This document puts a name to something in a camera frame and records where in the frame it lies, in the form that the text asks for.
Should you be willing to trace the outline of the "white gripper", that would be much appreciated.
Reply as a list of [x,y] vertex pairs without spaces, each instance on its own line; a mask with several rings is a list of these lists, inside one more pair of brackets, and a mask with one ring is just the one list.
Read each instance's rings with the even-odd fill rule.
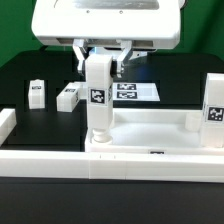
[[115,74],[135,49],[173,49],[180,41],[182,0],[37,0],[32,31],[45,45],[72,48],[85,74],[88,45],[118,48]]

